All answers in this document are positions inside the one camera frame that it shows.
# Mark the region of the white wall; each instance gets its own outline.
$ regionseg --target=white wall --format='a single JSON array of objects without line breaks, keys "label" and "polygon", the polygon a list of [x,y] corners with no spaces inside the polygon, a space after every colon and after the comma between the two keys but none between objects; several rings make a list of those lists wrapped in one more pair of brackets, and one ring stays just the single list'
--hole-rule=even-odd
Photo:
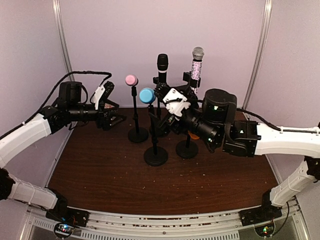
[{"label": "white wall", "polygon": [[[192,50],[204,48],[202,83],[221,88],[243,104],[257,52],[265,1],[95,0],[61,1],[67,47],[74,70],[109,71],[115,83],[110,99],[132,106],[128,74],[138,90],[154,87],[157,57],[169,57],[168,83],[181,85],[191,70]],[[100,82],[75,76],[93,92]]]},{"label": "white wall", "polygon": [[[279,126],[320,122],[320,4],[318,0],[273,1],[261,68],[248,109]],[[272,155],[282,179],[302,156]],[[320,185],[297,195],[311,239],[319,239]]]},{"label": "white wall", "polygon": [[[0,1],[0,135],[26,120],[66,74],[52,1]],[[45,186],[67,130],[42,139],[6,169]],[[26,205],[0,201],[0,239],[18,239]]]}]

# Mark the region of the wooden table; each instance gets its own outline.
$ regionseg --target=wooden table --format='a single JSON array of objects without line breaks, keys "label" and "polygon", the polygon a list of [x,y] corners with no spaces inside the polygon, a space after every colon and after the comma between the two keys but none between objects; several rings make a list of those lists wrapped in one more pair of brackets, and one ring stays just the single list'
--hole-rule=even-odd
[{"label": "wooden table", "polygon": [[[91,122],[72,133],[49,183],[71,207],[122,214],[211,213],[260,205],[262,194],[277,185],[265,156],[236,157],[221,149],[210,154],[197,140],[199,154],[182,159],[175,147],[186,136],[174,133],[159,138],[168,161],[149,166],[143,155],[152,146],[150,136],[130,142],[133,110],[119,112],[128,119],[110,131]],[[148,128],[148,110],[138,113],[140,126]]]}]

